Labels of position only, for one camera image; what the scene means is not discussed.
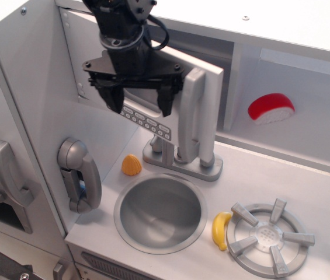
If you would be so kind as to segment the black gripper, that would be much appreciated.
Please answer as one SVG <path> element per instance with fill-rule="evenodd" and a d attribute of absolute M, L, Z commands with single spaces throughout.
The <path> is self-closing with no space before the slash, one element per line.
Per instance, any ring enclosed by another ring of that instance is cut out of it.
<path fill-rule="evenodd" d="M 172 111 L 172 93 L 183 89 L 185 67 L 171 56 L 169 46 L 153 42 L 135 51 L 103 51 L 100 57 L 89 59 L 82 69 L 89 74 L 88 81 L 105 101 L 108 108 L 120 114 L 125 88 L 157 91 L 157 103 L 162 115 Z"/>

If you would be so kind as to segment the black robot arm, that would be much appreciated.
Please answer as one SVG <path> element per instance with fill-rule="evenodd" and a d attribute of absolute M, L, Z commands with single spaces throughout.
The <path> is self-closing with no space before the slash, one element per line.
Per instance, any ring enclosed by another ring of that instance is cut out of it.
<path fill-rule="evenodd" d="M 108 108 L 120 113 L 124 89 L 155 89 L 163 116 L 172 111 L 176 94 L 183 88 L 181 64 L 162 52 L 169 41 L 152 45 L 148 22 L 167 31 L 150 12 L 156 1 L 84 1 L 99 27 L 100 42 L 105 50 L 100 58 L 83 63 L 89 83 L 99 92 Z"/>

